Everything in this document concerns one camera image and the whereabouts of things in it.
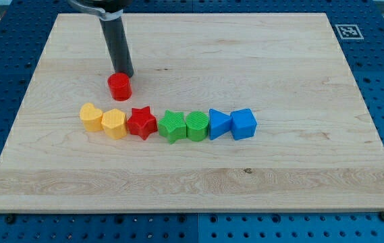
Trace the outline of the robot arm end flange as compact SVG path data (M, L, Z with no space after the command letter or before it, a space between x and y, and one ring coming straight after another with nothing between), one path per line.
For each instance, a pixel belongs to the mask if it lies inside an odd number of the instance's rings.
M94 15L103 21L118 19L132 2L133 0L67 0L76 11Z

